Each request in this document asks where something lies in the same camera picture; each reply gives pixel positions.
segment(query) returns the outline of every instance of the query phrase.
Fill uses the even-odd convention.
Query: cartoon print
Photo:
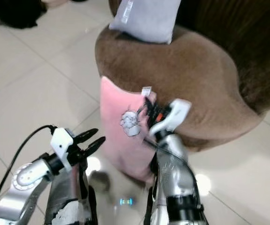
[[[121,117],[120,125],[129,137],[138,135],[140,133],[138,113],[126,111]]]

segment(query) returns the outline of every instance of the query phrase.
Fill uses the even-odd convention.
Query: tile floor
[[[76,133],[100,128],[94,43],[111,19],[106,0],[88,0],[51,9],[33,29],[0,26],[0,180],[17,147],[36,127],[53,123]],[[47,132],[35,136],[13,170],[50,151],[49,139]],[[98,193],[100,224],[140,224],[146,192],[99,152],[95,157],[101,161],[101,170],[110,174],[112,200],[131,196],[138,202],[132,209],[115,211],[107,197]],[[249,134],[192,154],[190,162],[211,182],[210,193],[203,197],[210,224],[270,225],[270,113]],[[43,223],[47,197],[48,189],[29,224]]]

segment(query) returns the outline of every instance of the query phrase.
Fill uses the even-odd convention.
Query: light gray pillow
[[[124,31],[142,41],[171,43],[181,0],[122,0],[110,30]]]

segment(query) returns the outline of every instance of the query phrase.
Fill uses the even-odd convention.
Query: white logo
[[[138,113],[126,111],[121,117],[120,125],[129,137],[138,135],[140,133]]]
[[[131,14],[131,8],[133,7],[133,3],[134,3],[133,0],[129,0],[127,2],[127,6],[126,6],[125,11],[123,13],[123,17],[121,19],[121,22],[127,23],[127,21],[129,20],[129,17],[130,17],[130,14]]]

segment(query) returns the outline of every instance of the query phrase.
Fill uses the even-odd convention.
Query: pillow
[[[116,169],[152,183],[149,164],[155,151],[143,143],[148,136],[148,117],[138,113],[145,96],[124,91],[106,77],[101,79],[100,91],[101,121],[107,137],[101,148],[103,155]],[[156,94],[151,92],[148,98],[155,102]]]
[[[110,30],[146,42],[171,43],[181,0],[122,0]]]

